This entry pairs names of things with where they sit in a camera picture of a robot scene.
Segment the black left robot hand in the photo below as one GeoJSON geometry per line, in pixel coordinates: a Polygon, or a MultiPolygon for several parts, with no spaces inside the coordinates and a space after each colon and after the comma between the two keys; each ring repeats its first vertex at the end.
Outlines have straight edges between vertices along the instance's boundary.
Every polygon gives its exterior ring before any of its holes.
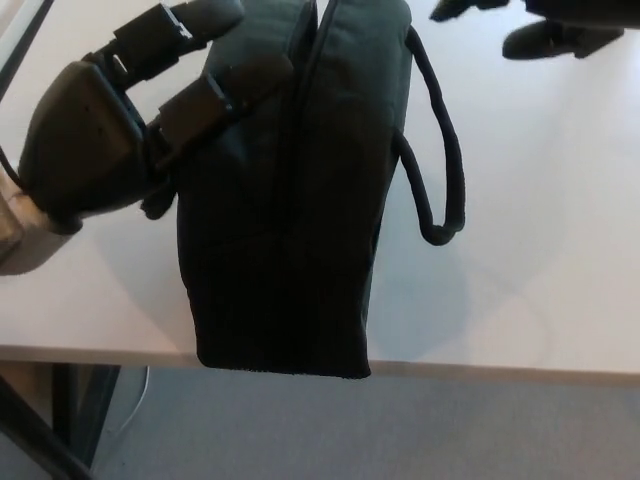
{"type": "Polygon", "coordinates": [[[199,76],[151,122],[142,119],[129,90],[224,36],[243,16],[237,1],[157,4],[58,74],[32,115],[16,180],[61,232],[144,199],[291,77],[286,56],[262,55],[220,76],[199,76]]]}

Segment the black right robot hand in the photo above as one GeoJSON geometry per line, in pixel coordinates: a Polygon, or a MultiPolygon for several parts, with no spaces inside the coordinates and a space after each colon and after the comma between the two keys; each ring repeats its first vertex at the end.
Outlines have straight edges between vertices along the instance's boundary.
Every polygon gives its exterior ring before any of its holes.
{"type": "Polygon", "coordinates": [[[502,56],[508,60],[584,59],[639,28],[637,1],[526,1],[524,6],[540,19],[507,35],[502,56]]]}

